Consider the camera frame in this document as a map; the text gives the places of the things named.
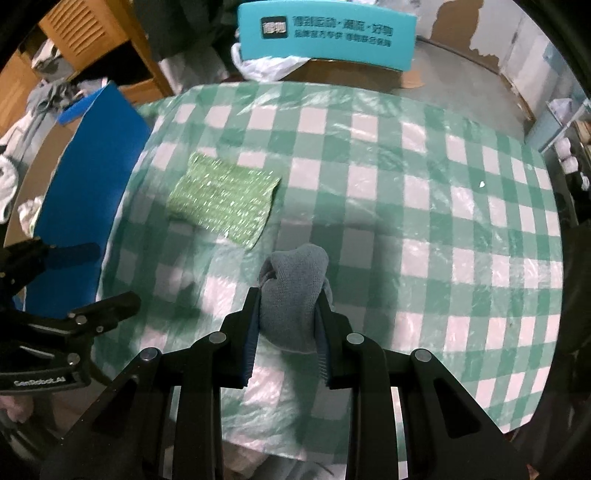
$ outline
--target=blue foam board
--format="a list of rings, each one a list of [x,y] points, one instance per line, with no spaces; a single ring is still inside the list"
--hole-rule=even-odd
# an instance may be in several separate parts
[[[115,84],[100,90],[61,155],[35,226],[46,244],[95,242],[100,258],[39,275],[27,287],[26,311],[63,318],[94,302],[115,214],[149,136],[150,128]]]
[[[97,90],[94,93],[91,93],[88,97],[78,100],[74,105],[67,108],[59,117],[57,117],[57,123],[60,125],[66,125],[72,120],[84,115],[95,99],[100,95],[101,91],[103,91],[103,89]]]
[[[238,7],[243,60],[295,55],[407,71],[417,17],[338,0],[264,0]]]

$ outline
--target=gray towel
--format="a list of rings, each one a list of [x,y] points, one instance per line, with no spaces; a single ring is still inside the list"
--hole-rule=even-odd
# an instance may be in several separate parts
[[[316,351],[314,307],[322,289],[332,303],[326,279],[329,257],[323,248],[305,244],[273,252],[259,273],[261,333],[282,350]]]

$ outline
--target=white cloth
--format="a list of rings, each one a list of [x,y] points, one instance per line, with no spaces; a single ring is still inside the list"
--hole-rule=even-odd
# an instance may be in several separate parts
[[[25,135],[33,123],[33,113],[27,112],[25,115],[17,120],[12,127],[0,138],[0,145],[6,145],[4,155],[6,157],[12,157],[18,143],[23,135]]]
[[[17,194],[18,173],[12,162],[0,155],[0,223],[6,223],[12,210],[12,200]]]
[[[33,56],[33,59],[31,60],[31,67],[37,69],[44,63],[51,62],[58,57],[61,57],[61,52],[50,39],[47,39],[45,42],[43,42],[41,48],[37,50]]]
[[[21,222],[22,231],[29,238],[33,238],[33,231],[42,205],[43,197],[39,196],[18,206],[18,219]]]

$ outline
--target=green checkered tablecloth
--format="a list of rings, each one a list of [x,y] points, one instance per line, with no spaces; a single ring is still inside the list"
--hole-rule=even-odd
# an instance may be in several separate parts
[[[107,374],[144,347],[185,348],[217,330],[273,249],[312,242],[329,255],[335,309],[355,330],[395,351],[433,351],[504,431],[531,417],[562,294],[558,216],[539,153],[452,112],[348,87],[210,85],[140,112],[154,130],[98,296],[133,290],[142,309],[97,338]],[[195,151],[281,176],[252,250],[167,217]],[[222,401],[225,440],[345,460],[349,394],[323,386],[315,355],[261,338],[248,389]]]

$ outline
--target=green sponge cloth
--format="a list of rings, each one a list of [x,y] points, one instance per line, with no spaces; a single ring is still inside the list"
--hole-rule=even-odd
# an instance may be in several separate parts
[[[267,222],[279,182],[270,172],[196,153],[168,197],[166,208],[175,218],[252,248]]]

